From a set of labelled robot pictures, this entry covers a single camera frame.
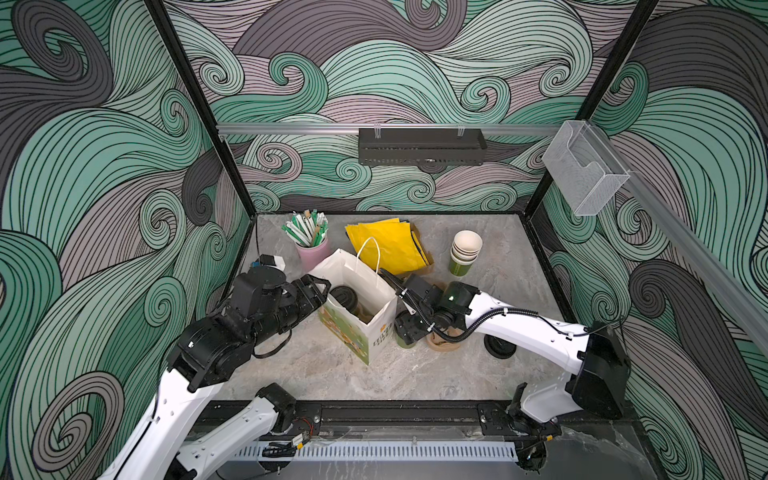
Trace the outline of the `green paper coffee cup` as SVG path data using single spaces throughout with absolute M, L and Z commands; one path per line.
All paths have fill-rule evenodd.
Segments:
M 403 340 L 400 336 L 395 336 L 396 344 L 403 349 L 411 349 L 416 346 L 415 343 L 407 343 L 405 340 Z

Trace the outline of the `white paper takeout bag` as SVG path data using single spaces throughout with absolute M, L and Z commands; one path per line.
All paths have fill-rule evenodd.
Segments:
M 318 310 L 320 321 L 365 365 L 369 366 L 389 343 L 398 298 L 393 288 L 358 255 L 338 249 L 310 271 L 337 286 L 351 287 L 359 304 L 350 312 L 328 295 Z

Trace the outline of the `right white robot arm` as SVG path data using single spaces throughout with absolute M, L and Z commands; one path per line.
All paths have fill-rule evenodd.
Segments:
M 560 367 L 550 381 L 518 387 L 512 401 L 516 415 L 539 424 L 576 411 L 610 420 L 623 417 L 631 362 L 618 323 L 556 321 L 463 282 L 440 288 L 416 274 L 399 279 L 383 270 L 379 275 L 405 307 L 395 320 L 404 344 L 434 334 L 456 345 L 479 333 L 496 358 L 523 349 Z

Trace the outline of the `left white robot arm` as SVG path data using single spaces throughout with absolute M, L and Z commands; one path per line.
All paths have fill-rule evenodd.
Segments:
M 331 287 L 310 274 L 288 281 L 271 265 L 238 275 L 223 304 L 186 327 L 171 348 L 154 399 L 103 478 L 207 479 L 250 442 L 289 431 L 296 400 L 272 383 L 201 439 L 186 440 L 232 374 L 254 358 L 255 347 L 290 334 L 326 303 Z

